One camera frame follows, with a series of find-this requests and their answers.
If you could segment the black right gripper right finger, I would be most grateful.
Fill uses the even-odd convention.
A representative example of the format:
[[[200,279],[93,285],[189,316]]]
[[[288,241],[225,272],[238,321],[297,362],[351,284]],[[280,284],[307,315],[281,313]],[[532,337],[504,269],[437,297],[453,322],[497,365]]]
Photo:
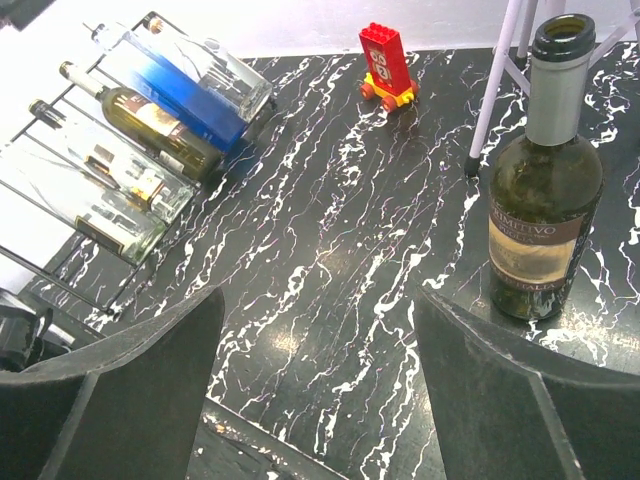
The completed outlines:
[[[638,376],[555,353],[422,288],[414,322],[447,478],[638,478]]]

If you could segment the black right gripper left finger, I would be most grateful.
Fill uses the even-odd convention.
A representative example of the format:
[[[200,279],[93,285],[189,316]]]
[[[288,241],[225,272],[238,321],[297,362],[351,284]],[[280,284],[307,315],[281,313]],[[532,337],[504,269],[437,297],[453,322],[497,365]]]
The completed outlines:
[[[207,287],[155,318],[27,365],[35,325],[1,321],[4,479],[183,479],[209,384],[225,303]]]

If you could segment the clear round glass bottle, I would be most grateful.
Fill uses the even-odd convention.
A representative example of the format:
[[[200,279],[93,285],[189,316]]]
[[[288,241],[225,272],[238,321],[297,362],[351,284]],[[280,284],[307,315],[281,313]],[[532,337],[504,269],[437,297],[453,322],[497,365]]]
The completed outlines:
[[[1,146],[1,178],[111,253],[138,264],[166,231],[155,216],[39,148]]]

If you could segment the dark red wine bottle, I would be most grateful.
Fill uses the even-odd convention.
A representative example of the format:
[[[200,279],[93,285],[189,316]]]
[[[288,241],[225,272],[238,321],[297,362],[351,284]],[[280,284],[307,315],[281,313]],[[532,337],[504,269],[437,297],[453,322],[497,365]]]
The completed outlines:
[[[562,310],[602,195],[602,162],[578,133],[595,40],[585,14],[538,27],[525,132],[493,165],[490,297],[511,317],[542,320]]]

